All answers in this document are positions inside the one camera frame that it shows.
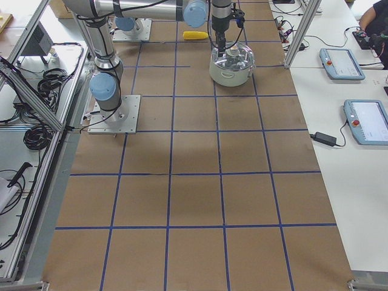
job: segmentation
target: black shirt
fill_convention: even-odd
[[[380,0],[373,7],[376,11],[376,18],[365,28],[369,36],[379,35],[388,26],[388,0]]]
[[[365,32],[368,36],[373,34],[380,35],[388,27],[388,0],[380,0],[373,5],[376,12],[376,18],[368,24]],[[377,54],[381,54],[381,47],[375,47]],[[388,41],[385,41],[383,54],[380,56],[384,69],[388,69]]]

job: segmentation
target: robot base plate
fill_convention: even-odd
[[[151,35],[151,19],[140,19],[143,24],[143,31],[138,34],[126,35],[122,30],[116,30],[113,35],[113,42],[141,42],[149,41]]]
[[[124,121],[118,122],[101,122],[99,124],[91,125],[88,127],[88,133],[90,134],[115,134],[115,133],[136,133],[136,127],[138,125],[139,108],[140,108],[140,95],[124,95],[122,101],[126,103],[129,108],[129,115]],[[99,110],[99,106],[96,102],[94,111]],[[96,123],[102,120],[101,115],[93,115],[90,123]]]

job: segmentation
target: white pot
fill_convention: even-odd
[[[209,65],[213,80],[226,87],[243,85],[255,68],[255,56],[247,45],[241,42],[231,45],[231,42],[227,42],[228,48],[221,56],[218,49],[213,48]]]
[[[243,70],[232,71],[218,67],[212,60],[210,60],[209,73],[212,79],[226,87],[236,87],[243,85],[252,77],[255,65],[251,65]]]

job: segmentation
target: cardboard box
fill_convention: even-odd
[[[65,4],[63,4],[62,0],[51,0],[49,6],[57,18],[73,18],[70,9],[68,9]]]
[[[9,13],[0,13],[0,33],[7,26],[8,22],[12,19],[12,14]]]

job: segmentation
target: person's hand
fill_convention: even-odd
[[[356,36],[359,36],[361,38],[365,38],[367,35],[366,35],[366,32],[362,29],[360,30],[357,30],[356,33],[355,33]]]

